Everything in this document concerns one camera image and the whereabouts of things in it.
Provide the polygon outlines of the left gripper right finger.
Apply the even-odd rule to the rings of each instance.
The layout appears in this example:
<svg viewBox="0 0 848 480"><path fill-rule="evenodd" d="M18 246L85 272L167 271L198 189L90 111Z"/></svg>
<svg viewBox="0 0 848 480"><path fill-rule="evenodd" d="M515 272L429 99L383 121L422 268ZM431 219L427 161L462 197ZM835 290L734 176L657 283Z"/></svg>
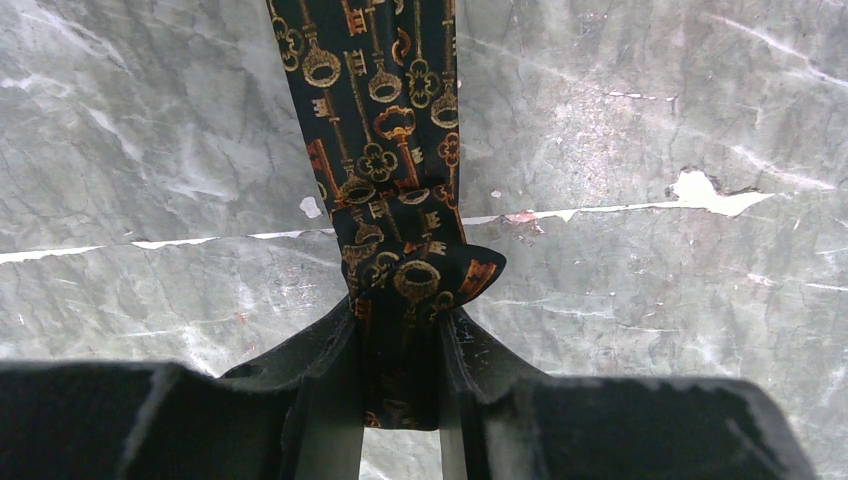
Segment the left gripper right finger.
<svg viewBox="0 0 848 480"><path fill-rule="evenodd" d="M440 335L447 479L811 479L782 410L716 377L557 377L463 310Z"/></svg>

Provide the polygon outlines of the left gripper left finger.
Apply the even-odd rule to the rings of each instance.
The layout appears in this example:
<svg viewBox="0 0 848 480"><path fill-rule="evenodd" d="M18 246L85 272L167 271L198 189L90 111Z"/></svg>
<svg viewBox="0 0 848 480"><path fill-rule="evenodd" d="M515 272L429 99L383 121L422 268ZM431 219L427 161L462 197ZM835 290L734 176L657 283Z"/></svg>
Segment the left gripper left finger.
<svg viewBox="0 0 848 480"><path fill-rule="evenodd" d="M355 479L359 347L345 304L219 377L174 362L5 361L5 479Z"/></svg>

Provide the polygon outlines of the brown patterned necktie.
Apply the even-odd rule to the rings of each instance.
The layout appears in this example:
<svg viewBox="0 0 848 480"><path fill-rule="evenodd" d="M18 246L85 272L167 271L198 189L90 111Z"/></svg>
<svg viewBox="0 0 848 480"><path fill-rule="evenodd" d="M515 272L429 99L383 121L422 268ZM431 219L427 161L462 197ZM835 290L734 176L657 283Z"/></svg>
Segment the brown patterned necktie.
<svg viewBox="0 0 848 480"><path fill-rule="evenodd" d="M439 424L439 322L505 257L466 240L451 1L267 5L362 348L363 422Z"/></svg>

